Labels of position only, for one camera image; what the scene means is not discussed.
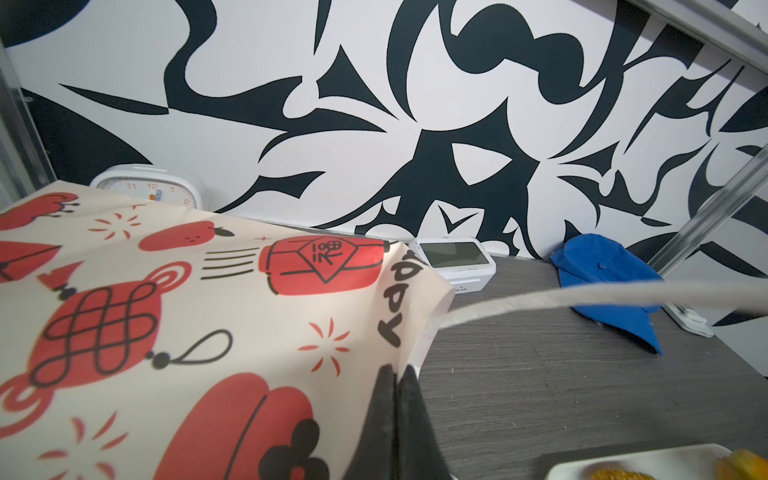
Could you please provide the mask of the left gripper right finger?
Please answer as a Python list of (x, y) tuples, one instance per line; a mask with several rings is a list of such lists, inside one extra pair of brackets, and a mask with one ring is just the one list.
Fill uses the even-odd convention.
[(411, 365), (399, 380), (396, 405), (397, 479), (451, 480)]

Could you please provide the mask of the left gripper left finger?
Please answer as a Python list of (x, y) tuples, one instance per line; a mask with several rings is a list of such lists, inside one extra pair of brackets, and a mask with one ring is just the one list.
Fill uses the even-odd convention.
[(396, 374), (377, 374), (362, 432), (344, 479), (393, 479), (396, 460)]

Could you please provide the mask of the sesame oval fake bread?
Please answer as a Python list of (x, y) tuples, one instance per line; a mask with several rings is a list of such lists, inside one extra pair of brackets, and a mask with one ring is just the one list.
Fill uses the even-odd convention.
[(655, 480), (651, 475), (617, 468), (601, 468), (594, 471), (590, 480)]

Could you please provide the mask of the red white paper bag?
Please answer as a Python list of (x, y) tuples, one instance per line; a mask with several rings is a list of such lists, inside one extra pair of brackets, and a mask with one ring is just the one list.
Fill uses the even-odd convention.
[(767, 384), (653, 320), (656, 356), (568, 309), (442, 331), (478, 301), (399, 243), (361, 240), (342, 291), (223, 215), (54, 183), (1, 215), (5, 479), (344, 479), (379, 369), (411, 365), (452, 479), (700, 444), (767, 452)]

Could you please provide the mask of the orange fake croissant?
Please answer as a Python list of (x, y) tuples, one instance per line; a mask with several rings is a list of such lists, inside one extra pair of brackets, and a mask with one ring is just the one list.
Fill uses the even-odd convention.
[(748, 450), (736, 450), (715, 464), (716, 480), (767, 480), (767, 460)]

